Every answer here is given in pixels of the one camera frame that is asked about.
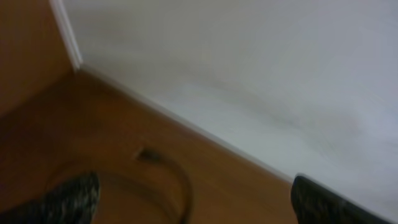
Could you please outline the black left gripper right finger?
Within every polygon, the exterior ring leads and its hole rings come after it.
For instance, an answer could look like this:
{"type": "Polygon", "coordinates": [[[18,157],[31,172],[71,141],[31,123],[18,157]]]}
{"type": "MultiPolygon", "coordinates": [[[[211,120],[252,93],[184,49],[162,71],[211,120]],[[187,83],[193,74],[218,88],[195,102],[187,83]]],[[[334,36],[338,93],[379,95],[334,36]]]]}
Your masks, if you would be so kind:
{"type": "Polygon", "coordinates": [[[390,224],[302,175],[293,181],[290,201],[299,224],[390,224]]]}

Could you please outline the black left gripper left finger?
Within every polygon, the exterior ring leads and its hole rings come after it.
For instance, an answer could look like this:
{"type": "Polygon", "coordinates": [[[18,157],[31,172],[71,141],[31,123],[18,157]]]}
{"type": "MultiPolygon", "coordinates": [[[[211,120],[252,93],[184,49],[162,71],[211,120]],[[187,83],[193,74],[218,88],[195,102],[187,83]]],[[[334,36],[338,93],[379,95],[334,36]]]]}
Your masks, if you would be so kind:
{"type": "Polygon", "coordinates": [[[56,186],[44,196],[1,212],[1,223],[90,224],[100,200],[100,180],[88,172],[56,186]]]}

